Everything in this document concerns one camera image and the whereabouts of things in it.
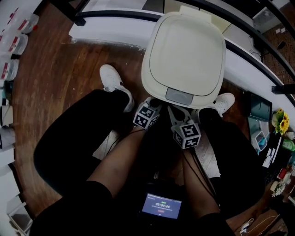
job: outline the screen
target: screen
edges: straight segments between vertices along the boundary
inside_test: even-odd
[[[181,201],[147,194],[142,211],[145,213],[177,219]]]

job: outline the white sneaker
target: white sneaker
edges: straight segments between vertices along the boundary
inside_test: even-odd
[[[125,92],[128,95],[129,103],[125,107],[123,112],[131,112],[134,107],[134,100],[132,98],[131,92],[124,87],[121,77],[119,73],[116,71],[116,69],[111,65],[103,65],[100,68],[100,78],[104,86],[104,91],[111,93],[114,90],[118,89]]]
[[[215,103],[212,103],[211,105],[207,106],[206,108],[212,108],[218,112],[220,117],[222,117],[222,114],[225,113],[233,104],[235,103],[235,97],[231,93],[225,93],[218,95],[217,98],[215,99]],[[200,110],[194,109],[191,113],[192,119],[200,123],[200,117],[199,113]]]

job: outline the bottle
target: bottle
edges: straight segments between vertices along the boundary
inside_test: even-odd
[[[16,55],[23,54],[28,44],[28,36],[13,30],[2,31],[0,35],[0,51]]]
[[[39,17],[27,10],[17,8],[10,15],[10,20],[7,27],[13,30],[18,30],[20,33],[28,34],[37,25]]]
[[[284,139],[282,147],[292,152],[295,151],[295,144],[292,140]]]
[[[18,73],[19,60],[0,57],[0,80],[13,80]]]

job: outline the black railing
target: black railing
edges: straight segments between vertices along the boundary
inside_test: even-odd
[[[136,12],[133,10],[130,11],[118,11],[118,10],[101,10],[101,11],[91,11],[91,12],[82,12],[82,9],[88,3],[89,0],[82,0],[77,8],[72,7],[68,2],[60,1],[60,0],[50,0],[58,9],[60,9],[70,20],[72,20],[76,25],[83,26],[86,21],[84,18],[89,17],[121,17],[121,18],[136,18],[141,20],[153,21],[157,22],[160,18],[158,14],[152,14],[147,12]],[[281,55],[281,53],[274,48],[267,39],[256,29],[254,29],[251,25],[241,20],[236,15],[231,12],[212,4],[206,0],[177,0],[182,3],[186,3],[192,6],[199,7],[204,9],[214,15],[217,15],[228,22],[234,24],[236,27],[240,28],[248,35],[253,37],[253,39],[259,41],[261,45],[272,54],[278,62],[283,66],[283,68],[287,71],[287,73],[291,76],[293,81],[295,81],[295,71],[290,66],[290,64],[286,61],[286,59]],[[282,22],[285,28],[290,32],[290,34],[295,39],[295,29],[292,25],[287,21],[286,17],[281,13],[281,11],[270,1],[270,0],[261,0],[265,4],[265,6]],[[276,86],[273,88],[273,93],[291,93],[292,89],[289,89],[287,85],[282,85],[282,83],[272,74],[270,73],[259,61],[254,59],[251,55],[241,50],[236,45],[226,41],[227,49],[235,52],[246,61],[251,63],[257,69],[259,69],[264,75],[266,75]],[[287,95],[289,100],[295,106],[295,100],[291,95]]]

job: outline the digital display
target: digital display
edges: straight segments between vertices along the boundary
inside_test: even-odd
[[[142,211],[145,213],[177,219],[181,201],[147,194]]]

